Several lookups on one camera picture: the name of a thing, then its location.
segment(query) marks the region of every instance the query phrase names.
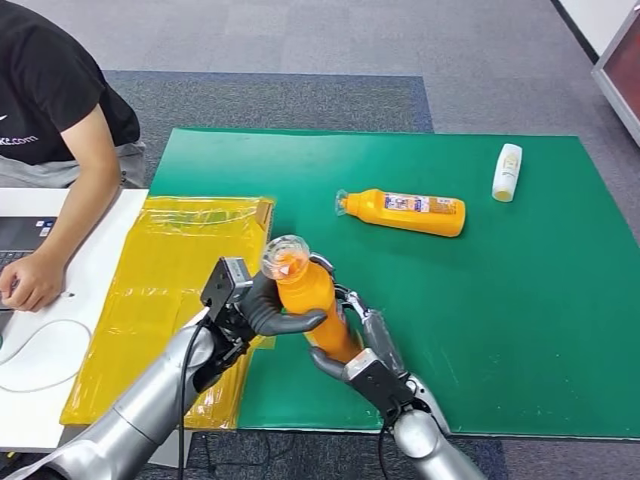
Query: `yellow plastic bag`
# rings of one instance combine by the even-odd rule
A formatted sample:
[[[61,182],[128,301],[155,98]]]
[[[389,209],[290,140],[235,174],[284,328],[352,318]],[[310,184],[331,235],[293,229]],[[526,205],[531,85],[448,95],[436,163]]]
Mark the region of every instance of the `yellow plastic bag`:
[[[200,292],[220,257],[242,257],[257,272],[272,207],[259,198],[146,199],[60,423],[86,425],[106,411],[202,309]],[[235,428],[252,349],[202,394],[185,425]]]

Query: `small white bottle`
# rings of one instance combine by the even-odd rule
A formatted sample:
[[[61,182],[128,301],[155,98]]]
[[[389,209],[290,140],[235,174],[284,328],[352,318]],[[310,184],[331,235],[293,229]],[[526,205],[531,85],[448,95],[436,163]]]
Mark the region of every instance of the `small white bottle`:
[[[491,195],[499,202],[513,200],[520,164],[522,163],[522,147],[506,143],[498,157]]]

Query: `man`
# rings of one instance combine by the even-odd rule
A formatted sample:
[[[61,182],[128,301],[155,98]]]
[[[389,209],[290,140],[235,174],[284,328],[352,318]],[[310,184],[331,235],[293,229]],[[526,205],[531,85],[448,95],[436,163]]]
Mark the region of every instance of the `man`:
[[[55,226],[0,274],[8,307],[36,312],[57,298],[74,252],[121,184],[142,186],[135,113],[64,31],[0,0],[0,188],[69,187]]]

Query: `green mat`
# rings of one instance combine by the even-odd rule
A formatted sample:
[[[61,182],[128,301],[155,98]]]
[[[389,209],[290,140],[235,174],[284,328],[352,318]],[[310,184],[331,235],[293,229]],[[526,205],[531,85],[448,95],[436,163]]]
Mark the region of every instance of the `green mat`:
[[[504,143],[515,200],[491,198]],[[336,217],[337,190],[457,197],[448,239]],[[577,138],[174,130],[152,195],[269,195],[295,233],[382,309],[454,432],[640,437],[640,255]],[[257,352],[241,427],[374,429],[373,409],[314,370],[301,336]]]

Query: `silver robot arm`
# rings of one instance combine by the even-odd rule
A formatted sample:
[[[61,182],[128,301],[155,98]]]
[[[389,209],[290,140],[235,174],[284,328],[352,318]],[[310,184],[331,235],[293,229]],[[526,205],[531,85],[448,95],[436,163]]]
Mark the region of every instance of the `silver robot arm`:
[[[179,411],[180,373],[195,323],[205,309],[177,332],[160,357],[106,413],[75,439],[7,480],[28,478],[128,480],[134,478],[162,445],[185,412]],[[186,410],[198,398],[194,375],[214,353],[211,333],[202,329],[187,368]],[[210,386],[217,379],[210,379]]]
[[[392,428],[393,438],[421,478],[428,480],[484,480],[466,455],[451,445],[431,415],[423,410],[402,413]]]
[[[317,310],[282,314],[275,283],[261,274],[252,279],[241,258],[220,258],[201,300],[204,310],[178,331],[109,411],[78,437],[7,480],[133,479],[199,394],[246,353],[257,334],[304,332],[326,318]]]
[[[384,319],[368,308],[357,293],[336,286],[338,300],[362,323],[365,348],[345,365],[322,349],[311,350],[320,370],[347,383],[378,409],[398,447],[425,480],[485,480],[477,466],[450,443],[442,411],[431,391],[408,372]]]

